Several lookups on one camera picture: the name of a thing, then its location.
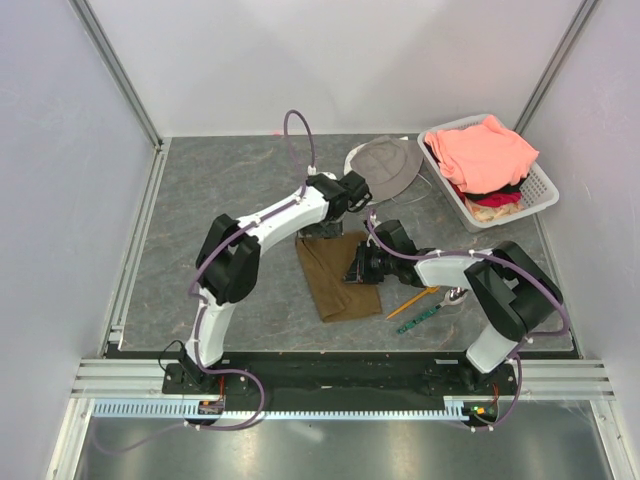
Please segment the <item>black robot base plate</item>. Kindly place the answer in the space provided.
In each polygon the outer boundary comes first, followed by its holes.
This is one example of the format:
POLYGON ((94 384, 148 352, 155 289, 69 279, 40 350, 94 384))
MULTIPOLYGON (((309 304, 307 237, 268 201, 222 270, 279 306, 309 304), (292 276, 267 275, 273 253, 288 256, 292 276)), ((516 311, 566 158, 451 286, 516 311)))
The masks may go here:
POLYGON ((502 364, 477 372, 462 353, 427 352, 228 352, 204 373, 181 355, 165 367, 164 394, 236 394, 254 385, 265 391, 319 392, 360 387, 456 395, 506 396, 516 392, 516 370, 502 364))

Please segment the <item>spoon with green handle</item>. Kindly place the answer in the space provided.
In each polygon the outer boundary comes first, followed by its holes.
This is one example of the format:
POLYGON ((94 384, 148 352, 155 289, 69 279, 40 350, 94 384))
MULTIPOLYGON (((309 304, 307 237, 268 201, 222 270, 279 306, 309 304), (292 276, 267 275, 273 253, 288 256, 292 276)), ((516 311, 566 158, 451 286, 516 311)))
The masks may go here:
POLYGON ((396 330, 396 333, 398 335, 402 335, 406 332, 408 332, 409 330, 415 328, 416 326, 418 326, 420 323, 422 323, 423 321, 429 319, 430 317, 434 316, 435 314, 437 314, 440 310, 442 310, 445 307, 449 307, 449 306, 456 306, 459 305, 460 303, 462 303, 467 295, 468 290, 467 289, 463 289, 463 288, 452 288, 450 290, 447 291, 447 293, 445 294, 444 298, 435 306, 433 306, 432 308, 430 308, 429 310, 424 311, 423 313, 419 314, 418 316, 414 317, 413 319, 409 320, 408 322, 406 322, 404 325, 402 325, 401 327, 399 327, 396 330))

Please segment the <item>orange plastic fork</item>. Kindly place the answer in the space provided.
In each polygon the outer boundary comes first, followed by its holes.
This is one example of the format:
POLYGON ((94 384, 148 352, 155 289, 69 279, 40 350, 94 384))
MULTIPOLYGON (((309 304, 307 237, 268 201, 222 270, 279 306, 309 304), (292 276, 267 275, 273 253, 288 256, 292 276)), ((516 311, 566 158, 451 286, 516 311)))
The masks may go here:
POLYGON ((413 296, 412 298, 410 298, 409 300, 407 300, 406 302, 404 302, 402 305, 400 305, 399 307, 397 307, 395 310, 393 310, 391 313, 389 313, 385 319, 389 320, 393 317, 395 317, 396 315, 402 313, 403 311, 407 310, 409 307, 411 307, 412 305, 414 305, 415 303, 417 303, 419 300, 421 300, 422 298, 424 298, 427 295, 431 295, 433 293, 438 292, 438 290, 440 289, 439 286, 436 287, 427 287, 424 290, 422 290, 420 293, 416 294, 415 296, 413 296))

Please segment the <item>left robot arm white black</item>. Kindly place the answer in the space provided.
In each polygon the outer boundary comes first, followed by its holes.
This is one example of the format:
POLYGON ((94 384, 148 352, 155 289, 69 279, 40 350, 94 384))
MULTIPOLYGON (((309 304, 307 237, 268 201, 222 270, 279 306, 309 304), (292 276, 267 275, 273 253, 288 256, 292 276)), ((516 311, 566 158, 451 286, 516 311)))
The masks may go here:
POLYGON ((208 393, 222 376, 218 365, 234 310, 257 284, 263 254, 296 236, 328 240, 343 235, 343 219, 360 212, 372 199, 363 177, 350 172, 310 175, 294 193, 272 206, 235 219, 218 216, 196 259, 197 274, 188 294, 198 311, 178 360, 166 367, 165 394, 208 393))

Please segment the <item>brown cloth napkin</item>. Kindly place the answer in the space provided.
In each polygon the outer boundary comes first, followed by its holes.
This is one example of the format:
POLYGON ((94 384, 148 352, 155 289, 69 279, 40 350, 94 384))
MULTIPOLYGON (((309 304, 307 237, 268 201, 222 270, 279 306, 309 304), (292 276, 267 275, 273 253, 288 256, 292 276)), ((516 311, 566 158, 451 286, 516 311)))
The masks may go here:
POLYGON ((358 320, 382 313, 375 285, 347 284, 343 278, 355 259, 363 232, 339 238, 297 238, 295 248, 311 296, 324 323, 358 320))

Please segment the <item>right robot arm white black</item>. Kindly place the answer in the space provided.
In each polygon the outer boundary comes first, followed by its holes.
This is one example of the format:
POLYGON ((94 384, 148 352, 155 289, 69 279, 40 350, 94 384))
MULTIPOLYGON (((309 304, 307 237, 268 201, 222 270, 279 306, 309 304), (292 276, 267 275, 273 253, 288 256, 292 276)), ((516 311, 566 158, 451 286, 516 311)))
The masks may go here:
POLYGON ((369 219, 366 226, 369 236, 358 244, 345 283, 377 285, 394 276, 416 288, 458 288, 479 302, 488 325, 457 371, 469 393, 489 387, 494 371, 553 313, 568 320, 560 289, 513 241, 479 251, 419 249, 398 220, 375 225, 369 219))

